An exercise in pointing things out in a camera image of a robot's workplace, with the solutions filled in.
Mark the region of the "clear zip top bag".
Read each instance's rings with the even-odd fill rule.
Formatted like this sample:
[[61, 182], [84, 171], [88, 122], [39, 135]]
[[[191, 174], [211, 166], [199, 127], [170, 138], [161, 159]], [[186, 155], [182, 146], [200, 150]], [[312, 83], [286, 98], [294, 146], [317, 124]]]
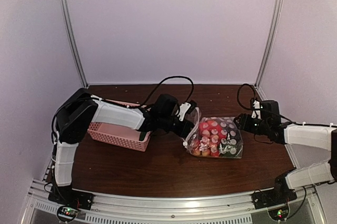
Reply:
[[194, 127], [183, 139], [186, 151], [196, 157], [240, 159], [243, 140], [232, 116], [202, 117], [195, 109], [188, 117]]

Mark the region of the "green fake cucumber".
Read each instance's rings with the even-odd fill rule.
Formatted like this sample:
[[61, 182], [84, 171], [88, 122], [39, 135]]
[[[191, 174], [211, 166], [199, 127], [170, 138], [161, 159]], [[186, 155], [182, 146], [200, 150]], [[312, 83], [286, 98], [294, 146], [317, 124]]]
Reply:
[[141, 132], [140, 136], [139, 136], [139, 141], [140, 142], [145, 142], [148, 140], [149, 136], [150, 136], [150, 132]]

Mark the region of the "pink plastic basket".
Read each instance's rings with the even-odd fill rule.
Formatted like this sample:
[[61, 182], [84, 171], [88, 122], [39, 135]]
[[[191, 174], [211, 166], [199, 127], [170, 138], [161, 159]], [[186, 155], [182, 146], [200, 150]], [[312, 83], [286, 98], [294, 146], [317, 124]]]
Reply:
[[122, 101], [104, 100], [92, 96], [98, 105], [88, 127], [88, 134], [93, 140], [119, 147], [142, 151], [147, 148], [147, 141], [140, 142], [139, 129], [145, 122], [144, 114], [138, 104]]

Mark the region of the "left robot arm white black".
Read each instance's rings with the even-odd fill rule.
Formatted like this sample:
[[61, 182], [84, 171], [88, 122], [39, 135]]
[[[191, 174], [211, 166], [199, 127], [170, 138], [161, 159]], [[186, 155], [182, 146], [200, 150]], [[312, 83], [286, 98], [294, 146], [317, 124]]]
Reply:
[[52, 118], [52, 180], [56, 198], [64, 205], [71, 205], [76, 199], [72, 190], [74, 157], [91, 124], [106, 126], [109, 137], [119, 129], [139, 134], [163, 130], [186, 141], [195, 132], [199, 118], [200, 111], [194, 101], [179, 104], [169, 94], [162, 94], [155, 103], [145, 105], [107, 100], [90, 94], [88, 89], [78, 89]]

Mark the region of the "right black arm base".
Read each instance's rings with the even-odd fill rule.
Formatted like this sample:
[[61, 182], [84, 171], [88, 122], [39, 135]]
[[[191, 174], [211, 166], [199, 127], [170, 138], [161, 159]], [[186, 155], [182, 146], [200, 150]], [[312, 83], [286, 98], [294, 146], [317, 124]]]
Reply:
[[286, 204], [296, 200], [297, 195], [294, 189], [290, 189], [286, 183], [286, 173], [278, 176], [274, 180], [274, 187], [268, 190], [255, 190], [252, 193], [252, 202], [255, 209], [269, 208], [280, 204]]

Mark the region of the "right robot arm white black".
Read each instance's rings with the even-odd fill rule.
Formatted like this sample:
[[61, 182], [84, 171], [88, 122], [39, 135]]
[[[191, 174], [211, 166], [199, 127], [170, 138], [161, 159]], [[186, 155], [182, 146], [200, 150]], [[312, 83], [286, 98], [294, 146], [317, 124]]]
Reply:
[[251, 114], [241, 113], [234, 118], [237, 128], [253, 135], [266, 136], [281, 145], [304, 145], [330, 152], [327, 161], [289, 171], [275, 179], [270, 192], [273, 203], [282, 203], [290, 190], [309, 185], [336, 182], [336, 125], [297, 123], [280, 114], [275, 100], [251, 100], [245, 108]]

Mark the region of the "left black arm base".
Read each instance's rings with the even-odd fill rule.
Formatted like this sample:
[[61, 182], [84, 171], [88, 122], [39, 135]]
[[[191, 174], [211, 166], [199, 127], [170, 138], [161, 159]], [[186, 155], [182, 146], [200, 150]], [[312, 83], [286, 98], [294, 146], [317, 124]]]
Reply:
[[71, 185], [59, 187], [54, 184], [48, 195], [51, 202], [83, 210], [91, 210], [93, 198], [92, 193], [74, 190]]

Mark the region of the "right circuit board with leds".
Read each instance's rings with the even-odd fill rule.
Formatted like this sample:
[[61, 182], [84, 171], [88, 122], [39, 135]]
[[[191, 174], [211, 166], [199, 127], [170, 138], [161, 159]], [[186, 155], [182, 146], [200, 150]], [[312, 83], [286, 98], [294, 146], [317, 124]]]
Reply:
[[283, 221], [289, 215], [289, 209], [276, 208], [268, 211], [269, 217], [274, 221]]

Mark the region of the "circuit board with leds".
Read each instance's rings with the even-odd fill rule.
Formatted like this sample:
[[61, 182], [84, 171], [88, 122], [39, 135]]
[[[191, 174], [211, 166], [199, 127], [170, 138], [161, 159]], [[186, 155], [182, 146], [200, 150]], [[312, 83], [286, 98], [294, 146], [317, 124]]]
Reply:
[[274, 221], [283, 221], [289, 215], [289, 209], [276, 208], [268, 211], [269, 217]]
[[78, 210], [69, 206], [60, 206], [56, 211], [56, 216], [62, 222], [73, 221], [78, 215]]

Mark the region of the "left circuit board with leds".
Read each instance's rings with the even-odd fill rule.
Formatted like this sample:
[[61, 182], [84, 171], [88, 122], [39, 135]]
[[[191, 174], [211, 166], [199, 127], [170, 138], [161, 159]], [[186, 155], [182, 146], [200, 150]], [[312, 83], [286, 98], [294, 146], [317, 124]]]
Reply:
[[56, 216], [62, 222], [73, 221], [78, 215], [78, 210], [69, 206], [60, 206], [56, 211]]

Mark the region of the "right aluminium frame post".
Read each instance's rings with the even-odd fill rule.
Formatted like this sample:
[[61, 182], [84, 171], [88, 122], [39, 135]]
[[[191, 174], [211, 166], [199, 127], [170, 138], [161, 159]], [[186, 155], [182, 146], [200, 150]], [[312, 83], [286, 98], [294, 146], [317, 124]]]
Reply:
[[273, 13], [272, 13], [272, 18], [271, 18], [270, 28], [269, 28], [269, 32], [268, 32], [268, 36], [267, 36], [267, 40], [266, 40], [266, 45], [265, 45], [262, 61], [261, 61], [260, 68], [259, 68], [259, 72], [257, 74], [257, 78], [256, 78], [256, 81], [255, 81], [255, 87], [257, 89], [259, 89], [261, 87], [262, 80], [263, 80], [263, 77], [264, 77], [264, 73], [266, 71], [267, 64], [268, 64], [269, 58], [271, 56], [273, 43], [274, 43], [274, 40], [275, 40], [275, 37], [276, 37], [277, 26], [278, 26], [280, 16], [281, 16], [283, 2], [284, 2], [284, 0], [274, 0], [274, 7], [273, 7]]

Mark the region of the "aluminium frame post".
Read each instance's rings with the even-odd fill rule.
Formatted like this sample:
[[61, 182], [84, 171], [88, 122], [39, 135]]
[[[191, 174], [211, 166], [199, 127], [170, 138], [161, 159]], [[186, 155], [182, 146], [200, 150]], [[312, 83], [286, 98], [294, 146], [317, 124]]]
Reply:
[[256, 81], [255, 81], [255, 87], [257, 89], [259, 89], [261, 87], [262, 80], [263, 80], [263, 77], [264, 77], [264, 73], [266, 71], [267, 64], [268, 64], [269, 58], [271, 56], [273, 43], [274, 43], [274, 40], [275, 40], [275, 37], [276, 37], [277, 26], [278, 26], [280, 16], [281, 16], [283, 2], [284, 2], [284, 0], [274, 0], [274, 7], [273, 7], [273, 13], [272, 13], [272, 18], [271, 18], [270, 28], [269, 28], [269, 32], [268, 32], [268, 36], [267, 36], [267, 40], [266, 40], [266, 45], [265, 45], [262, 61], [261, 61], [260, 68], [259, 68], [259, 72], [257, 74], [257, 78], [256, 78]]
[[84, 69], [82, 66], [82, 62], [80, 59], [80, 55], [78, 52], [77, 44], [76, 44], [76, 39], [73, 31], [73, 26], [72, 26], [72, 21], [71, 21], [71, 16], [70, 16], [70, 11], [68, 7], [68, 2], [67, 0], [60, 0], [61, 4], [61, 9], [62, 9], [62, 15], [64, 19], [64, 24], [65, 24], [65, 30], [66, 30], [66, 35], [68, 38], [68, 42], [70, 45], [72, 57], [74, 60], [74, 64], [78, 73], [78, 76], [80, 78], [80, 82], [82, 87], [88, 88], [89, 84], [87, 82]]

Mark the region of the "front aluminium rail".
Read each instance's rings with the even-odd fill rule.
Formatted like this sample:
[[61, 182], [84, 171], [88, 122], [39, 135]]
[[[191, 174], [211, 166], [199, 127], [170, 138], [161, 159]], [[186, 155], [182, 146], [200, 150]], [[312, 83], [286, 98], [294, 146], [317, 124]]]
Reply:
[[300, 189], [297, 199], [269, 208], [256, 208], [254, 191], [212, 197], [142, 198], [94, 194], [91, 208], [81, 209], [72, 223], [326, 223], [314, 188]]

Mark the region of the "left aluminium frame post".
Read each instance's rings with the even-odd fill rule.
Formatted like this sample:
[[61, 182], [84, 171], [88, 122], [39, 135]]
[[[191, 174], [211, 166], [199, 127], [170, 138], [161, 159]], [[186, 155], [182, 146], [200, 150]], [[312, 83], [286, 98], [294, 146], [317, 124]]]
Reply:
[[65, 30], [66, 30], [66, 35], [68, 38], [68, 42], [70, 45], [72, 57], [74, 60], [74, 64], [78, 73], [78, 76], [80, 78], [80, 82], [82, 87], [88, 88], [89, 84], [87, 82], [84, 69], [82, 66], [82, 62], [80, 59], [80, 55], [78, 52], [77, 44], [76, 44], [76, 39], [73, 31], [73, 26], [72, 26], [72, 21], [71, 21], [71, 16], [70, 16], [70, 11], [68, 7], [68, 2], [67, 0], [60, 0], [61, 4], [61, 9], [62, 9], [62, 15], [64, 19], [64, 24], [65, 24]]

